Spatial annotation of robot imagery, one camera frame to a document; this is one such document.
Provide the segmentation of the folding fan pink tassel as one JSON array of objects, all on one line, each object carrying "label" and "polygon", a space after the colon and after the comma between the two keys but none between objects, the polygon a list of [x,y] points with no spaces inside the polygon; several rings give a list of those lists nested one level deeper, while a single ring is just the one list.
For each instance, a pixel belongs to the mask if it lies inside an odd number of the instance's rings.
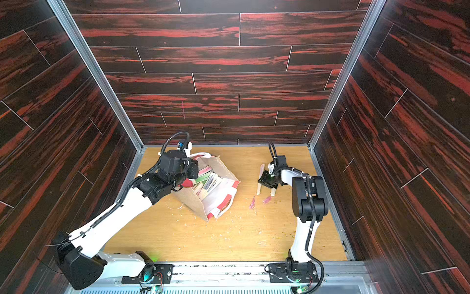
[{"label": "folding fan pink tassel", "polygon": [[[263,176],[264,171],[265,171],[265,164],[261,164],[258,179],[260,179]],[[249,209],[254,209],[255,204],[256,204],[256,197],[259,196],[260,193],[261,193],[261,187],[262,187],[262,184],[258,181],[257,182],[257,192],[252,198],[252,202],[251,202],[250,206],[248,207]]]}]

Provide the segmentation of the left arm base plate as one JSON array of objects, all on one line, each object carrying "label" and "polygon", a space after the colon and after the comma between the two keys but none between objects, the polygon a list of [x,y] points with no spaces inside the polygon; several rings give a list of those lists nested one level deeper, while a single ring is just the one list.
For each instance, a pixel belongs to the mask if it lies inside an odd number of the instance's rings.
[{"label": "left arm base plate", "polygon": [[173,276],[173,264],[168,263],[155,263],[153,268],[146,265],[142,272],[136,277],[124,276],[121,280],[123,284],[169,284]]}]

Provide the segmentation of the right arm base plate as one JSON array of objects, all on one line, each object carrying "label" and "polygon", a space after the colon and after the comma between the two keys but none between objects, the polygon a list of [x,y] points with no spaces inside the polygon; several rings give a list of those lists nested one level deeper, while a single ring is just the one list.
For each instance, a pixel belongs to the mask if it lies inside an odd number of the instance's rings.
[{"label": "right arm base plate", "polygon": [[312,262],[269,263],[264,267],[271,283],[315,283],[319,281],[316,267]]}]

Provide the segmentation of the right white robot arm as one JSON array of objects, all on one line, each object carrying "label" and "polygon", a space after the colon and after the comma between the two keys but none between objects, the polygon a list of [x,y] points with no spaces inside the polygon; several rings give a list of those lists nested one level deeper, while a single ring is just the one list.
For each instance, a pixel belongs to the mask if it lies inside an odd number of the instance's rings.
[{"label": "right white robot arm", "polygon": [[289,167],[285,156],[273,157],[268,169],[263,171],[258,183],[276,191],[289,185],[292,192],[292,209],[297,218],[296,234],[288,253],[292,262],[316,262],[312,246],[323,218],[328,214],[328,201],[324,181],[294,167]]}]

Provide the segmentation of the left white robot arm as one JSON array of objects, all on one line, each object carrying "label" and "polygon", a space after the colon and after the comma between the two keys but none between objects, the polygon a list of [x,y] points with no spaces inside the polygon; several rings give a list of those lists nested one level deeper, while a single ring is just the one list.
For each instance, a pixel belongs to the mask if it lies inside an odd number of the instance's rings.
[{"label": "left white robot arm", "polygon": [[190,154],[190,146],[162,151],[157,164],[129,183],[113,206],[72,233],[56,235],[56,263],[73,289],[125,276],[143,283],[153,281],[154,262],[144,252],[106,254],[102,248],[139,214],[179,191],[185,180],[197,179],[198,162]]}]

